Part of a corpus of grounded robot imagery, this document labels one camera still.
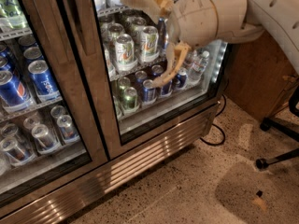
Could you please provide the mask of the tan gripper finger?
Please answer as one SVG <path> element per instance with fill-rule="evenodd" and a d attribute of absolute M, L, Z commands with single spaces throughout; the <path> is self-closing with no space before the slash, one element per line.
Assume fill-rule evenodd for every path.
<path fill-rule="evenodd" d="M 167 18 L 174 6 L 173 0 L 120 0 L 130 9 L 142 10 L 153 22 Z"/>
<path fill-rule="evenodd" d="M 161 88 L 174 78 L 190 50 L 191 47 L 185 42 L 180 41 L 177 44 L 170 42 L 165 52 L 167 68 L 159 77 L 153 80 L 152 87 Z"/>

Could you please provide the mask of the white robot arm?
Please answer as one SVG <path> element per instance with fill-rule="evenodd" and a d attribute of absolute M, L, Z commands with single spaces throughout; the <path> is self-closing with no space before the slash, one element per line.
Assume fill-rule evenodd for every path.
<path fill-rule="evenodd" d="M 162 87 L 178 73 L 190 49 L 220 39 L 250 42 L 268 32 L 299 73 L 299 0 L 120 0 L 154 22 L 167 19 L 167 69 L 153 80 Z"/>

